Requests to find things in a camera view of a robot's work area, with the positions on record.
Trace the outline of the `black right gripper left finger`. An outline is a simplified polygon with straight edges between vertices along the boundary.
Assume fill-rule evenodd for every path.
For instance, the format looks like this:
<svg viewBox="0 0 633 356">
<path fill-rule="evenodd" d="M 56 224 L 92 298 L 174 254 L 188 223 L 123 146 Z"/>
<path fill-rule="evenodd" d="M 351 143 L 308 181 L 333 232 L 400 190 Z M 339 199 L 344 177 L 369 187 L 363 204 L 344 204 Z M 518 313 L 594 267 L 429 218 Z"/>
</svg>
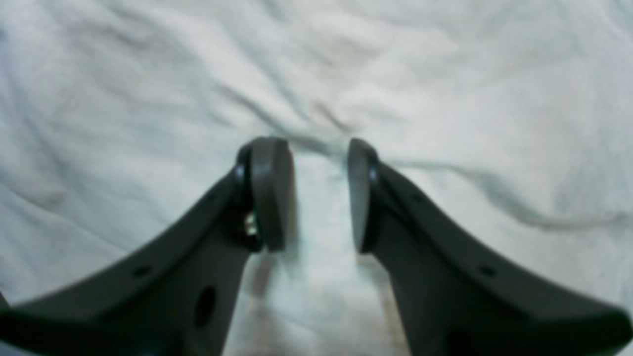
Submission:
<svg viewBox="0 0 633 356">
<path fill-rule="evenodd" d="M 33 356 L 219 356 L 244 268 L 281 252 L 293 160 L 287 140 L 259 137 L 165 232 L 68 288 L 9 306 L 1 342 Z"/>
</svg>

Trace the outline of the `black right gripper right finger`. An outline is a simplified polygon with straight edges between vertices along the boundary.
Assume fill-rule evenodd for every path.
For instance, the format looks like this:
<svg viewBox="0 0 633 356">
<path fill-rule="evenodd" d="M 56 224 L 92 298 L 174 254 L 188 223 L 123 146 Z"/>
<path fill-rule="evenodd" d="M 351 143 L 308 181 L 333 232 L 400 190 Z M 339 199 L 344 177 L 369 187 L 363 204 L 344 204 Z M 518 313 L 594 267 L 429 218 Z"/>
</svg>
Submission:
<svg viewBox="0 0 633 356">
<path fill-rule="evenodd" d="M 624 309 L 494 252 L 365 140 L 347 166 L 356 249 L 387 272 L 413 356 L 614 356 L 631 342 Z"/>
</svg>

